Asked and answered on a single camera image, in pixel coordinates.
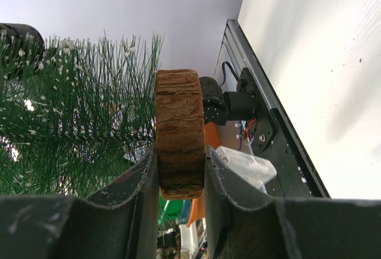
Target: white plastic container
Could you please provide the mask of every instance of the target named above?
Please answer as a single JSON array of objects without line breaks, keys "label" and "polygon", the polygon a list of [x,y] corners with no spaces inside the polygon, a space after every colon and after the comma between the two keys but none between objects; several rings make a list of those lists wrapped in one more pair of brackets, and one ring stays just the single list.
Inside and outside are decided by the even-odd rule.
[{"label": "white plastic container", "polygon": [[216,152],[228,168],[257,189],[263,190],[264,185],[276,177],[276,169],[269,160],[223,146]]}]

